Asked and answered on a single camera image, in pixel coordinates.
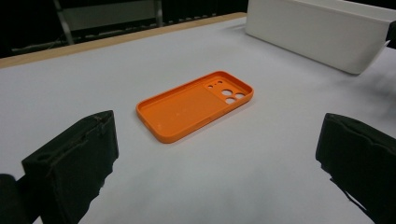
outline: white box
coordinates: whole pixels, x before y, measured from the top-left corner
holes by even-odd
[[[386,38],[393,21],[396,10],[346,1],[250,0],[246,32],[318,62],[360,74],[388,44]]]

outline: wooden table edge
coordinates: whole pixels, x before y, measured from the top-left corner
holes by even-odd
[[[42,51],[38,51],[38,52],[32,52],[32,53],[27,53],[27,54],[22,54],[22,55],[17,55],[17,56],[11,56],[11,57],[0,59],[0,68],[5,68],[5,67],[10,67],[10,66],[15,66],[15,65],[19,65],[19,64],[25,64],[25,63],[38,62],[38,61],[42,61],[42,60],[47,60],[47,59],[51,59],[51,58],[69,55],[69,54],[79,53],[79,52],[90,50],[90,49],[99,49],[102,47],[116,45],[116,44],[133,41],[133,40],[137,40],[137,39],[142,39],[142,38],[146,38],[146,37],[150,37],[150,36],[163,35],[163,34],[171,33],[174,31],[186,30],[186,29],[209,25],[209,24],[222,22],[222,21],[230,21],[230,20],[246,17],[246,15],[247,15],[247,13],[237,12],[237,13],[233,13],[233,14],[211,17],[211,18],[197,20],[197,21],[188,21],[188,22],[183,22],[183,23],[179,23],[179,24],[175,24],[175,25],[164,26],[164,27],[160,27],[160,28],[147,30],[147,31],[131,33],[128,35],[112,36],[109,38],[94,40],[94,41],[71,45],[71,46],[60,47],[57,49],[47,49],[47,50],[42,50]]]

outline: table surface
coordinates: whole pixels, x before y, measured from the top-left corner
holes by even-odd
[[[396,136],[396,50],[352,76],[246,35],[246,18],[236,18],[12,59],[0,69],[0,172],[22,177],[22,159],[113,110],[120,157],[80,223],[372,223],[315,151],[329,112]],[[253,99],[174,144],[158,142],[136,104],[217,70],[250,84]]]

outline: phone case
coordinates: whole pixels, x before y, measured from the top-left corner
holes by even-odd
[[[247,103],[253,89],[218,71],[137,104],[137,116],[162,143],[173,143]]]

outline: white tabletop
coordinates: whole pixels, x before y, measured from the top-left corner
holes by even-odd
[[[0,173],[22,177],[22,159],[79,119],[114,110],[120,157],[80,223],[372,223],[315,151],[328,112],[396,137],[396,50],[352,76],[246,35],[245,22],[1,69]],[[216,70],[251,85],[253,99],[158,142],[136,104]]]

